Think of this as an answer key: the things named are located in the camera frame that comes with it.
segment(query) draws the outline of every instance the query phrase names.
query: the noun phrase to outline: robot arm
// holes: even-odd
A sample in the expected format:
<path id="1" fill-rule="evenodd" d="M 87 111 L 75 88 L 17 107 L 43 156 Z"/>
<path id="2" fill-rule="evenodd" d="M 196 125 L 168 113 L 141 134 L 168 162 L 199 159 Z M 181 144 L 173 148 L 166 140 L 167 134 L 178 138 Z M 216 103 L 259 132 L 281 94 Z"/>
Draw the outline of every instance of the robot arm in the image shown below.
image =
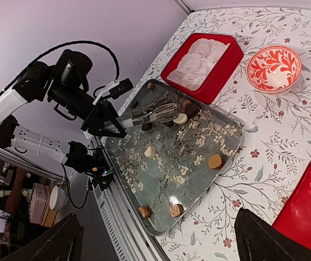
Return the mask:
<path id="1" fill-rule="evenodd" d="M 49 102 L 57 103 L 54 110 L 61 116 L 68 120 L 83 120 L 81 130 L 87 138 L 124 138 L 128 127 L 154 121 L 168 122 L 178 116 L 177 106 L 168 98 L 163 98 L 148 108 L 141 108 L 127 117 L 119 117 L 107 99 L 117 99 L 132 88 L 132 83 L 129 79 L 121 82 L 115 80 L 100 88 L 94 98 L 87 93 L 89 85 L 86 75 L 91 68 L 92 62 L 85 54 L 69 49 L 63 51 L 54 66 L 40 61 L 33 63 L 12 87 L 0 94 L 0 148 L 30 150 L 80 173 L 106 167 L 105 158 L 89 155 L 83 144 L 47 138 L 21 126 L 12 115 L 34 100 L 43 102 L 46 95 Z M 64 114 L 59 106 L 73 117 Z"/>

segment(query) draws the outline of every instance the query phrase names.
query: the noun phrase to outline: floral patterned tablecloth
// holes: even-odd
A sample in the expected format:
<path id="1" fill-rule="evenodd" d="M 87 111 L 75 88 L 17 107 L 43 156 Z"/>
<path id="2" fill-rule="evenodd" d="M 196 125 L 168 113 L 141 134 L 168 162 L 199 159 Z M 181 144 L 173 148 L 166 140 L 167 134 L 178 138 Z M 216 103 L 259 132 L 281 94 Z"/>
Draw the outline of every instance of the floral patterned tablecloth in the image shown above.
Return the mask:
<path id="1" fill-rule="evenodd" d="M 167 62 L 194 32 L 234 35 L 245 53 L 213 103 L 240 119 L 245 140 L 205 197 L 157 240 L 170 260 L 239 260 L 234 234 L 238 209 L 248 208 L 272 224 L 311 160 L 311 11 L 229 8 L 190 14 L 121 111 L 145 81 L 160 79 Z M 299 83 L 285 95 L 254 91 L 245 76 L 251 56 L 272 44 L 293 48 L 303 61 Z"/>

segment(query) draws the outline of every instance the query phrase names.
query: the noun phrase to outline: paper cupcake liner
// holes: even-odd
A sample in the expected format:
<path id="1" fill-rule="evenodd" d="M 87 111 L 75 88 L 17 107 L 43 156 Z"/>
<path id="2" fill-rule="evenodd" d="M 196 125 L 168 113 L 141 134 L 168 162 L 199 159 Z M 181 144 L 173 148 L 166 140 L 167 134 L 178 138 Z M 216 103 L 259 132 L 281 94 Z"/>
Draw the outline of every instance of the paper cupcake liner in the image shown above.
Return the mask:
<path id="1" fill-rule="evenodd" d="M 200 45 L 195 48 L 195 52 L 203 57 L 207 57 L 211 53 L 211 48 L 208 45 Z"/>
<path id="2" fill-rule="evenodd" d="M 209 40 L 209 46 L 210 46 L 211 50 L 214 51 L 215 49 L 218 49 L 222 46 L 225 46 L 225 44 L 223 42 L 219 42 L 216 40 Z"/>
<path id="3" fill-rule="evenodd" d="M 177 69 L 170 72 L 169 75 L 167 76 L 167 79 L 174 82 L 174 83 L 177 83 L 177 84 L 180 84 L 184 78 L 185 74 L 179 72 Z"/>
<path id="4" fill-rule="evenodd" d="M 189 84 L 186 88 L 191 90 L 191 91 L 196 91 L 197 89 L 199 89 L 201 84 L 199 85 L 195 85 L 195 84 Z"/>
<path id="5" fill-rule="evenodd" d="M 178 63 L 178 69 L 196 70 L 201 67 L 201 56 L 199 54 L 186 54 Z"/>
<path id="6" fill-rule="evenodd" d="M 196 40 L 192 45 L 191 47 L 189 48 L 188 50 L 188 53 L 191 54 L 191 53 L 196 53 L 196 49 L 200 46 L 208 46 L 209 48 L 210 45 L 209 45 L 209 40 L 208 39 L 205 39 L 205 38 L 200 38 L 198 40 Z"/>
<path id="7" fill-rule="evenodd" d="M 222 55 L 225 53 L 227 50 L 228 46 L 224 45 L 218 49 L 216 49 L 212 54 L 208 56 L 209 61 L 211 62 L 218 62 L 218 60 L 222 57 Z"/>
<path id="8" fill-rule="evenodd" d="M 183 78 L 183 83 L 186 83 L 186 86 L 189 84 L 202 84 L 205 80 L 206 76 L 198 76 L 195 74 L 189 74 L 186 75 L 185 78 Z"/>

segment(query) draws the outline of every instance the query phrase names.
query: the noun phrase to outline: floral tray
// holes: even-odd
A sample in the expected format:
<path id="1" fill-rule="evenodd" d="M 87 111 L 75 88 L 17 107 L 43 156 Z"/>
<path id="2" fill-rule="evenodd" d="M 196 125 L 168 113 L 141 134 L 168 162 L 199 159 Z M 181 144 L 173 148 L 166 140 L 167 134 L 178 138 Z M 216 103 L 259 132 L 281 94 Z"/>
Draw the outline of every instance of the floral tray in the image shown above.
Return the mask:
<path id="1" fill-rule="evenodd" d="M 166 84 L 150 82 L 154 89 L 145 83 L 131 102 L 137 101 L 138 107 L 129 106 L 125 114 L 161 97 L 171 97 L 180 112 L 183 101 L 192 100 L 200 112 L 184 125 L 157 123 L 146 132 L 141 126 L 128 128 L 124 139 L 108 138 L 105 148 L 141 223 L 150 234 L 161 235 L 181 218 L 172 218 L 170 207 L 181 204 L 185 214 L 219 175 L 220 171 L 209 168 L 209 158 L 219 153 L 227 163 L 241 145 L 242 134 L 240 126 L 224 114 Z M 149 145 L 157 149 L 153 159 L 144 155 Z M 151 210 L 149 219 L 139 213 L 142 205 Z"/>

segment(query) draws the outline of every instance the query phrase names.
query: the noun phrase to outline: red flower pattern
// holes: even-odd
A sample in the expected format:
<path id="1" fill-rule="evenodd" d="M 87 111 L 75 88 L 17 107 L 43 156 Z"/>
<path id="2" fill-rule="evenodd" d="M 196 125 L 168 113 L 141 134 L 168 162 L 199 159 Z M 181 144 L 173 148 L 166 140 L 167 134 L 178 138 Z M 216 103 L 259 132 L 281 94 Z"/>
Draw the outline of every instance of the red flower pattern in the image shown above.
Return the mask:
<path id="1" fill-rule="evenodd" d="M 250 154 L 252 155 L 253 158 L 258 158 L 259 152 L 258 150 L 254 150 L 254 151 L 251 151 Z"/>
<path id="2" fill-rule="evenodd" d="M 288 200 L 288 196 L 281 198 L 281 203 L 285 205 L 286 201 Z"/>
<path id="3" fill-rule="evenodd" d="M 223 245 L 227 248 L 231 248 L 232 247 L 232 240 L 229 238 L 226 238 L 225 240 L 223 240 Z"/>
<path id="4" fill-rule="evenodd" d="M 239 199 L 233 200 L 233 206 L 234 206 L 235 208 L 240 208 L 240 206 L 241 206 L 241 201 L 240 201 Z"/>

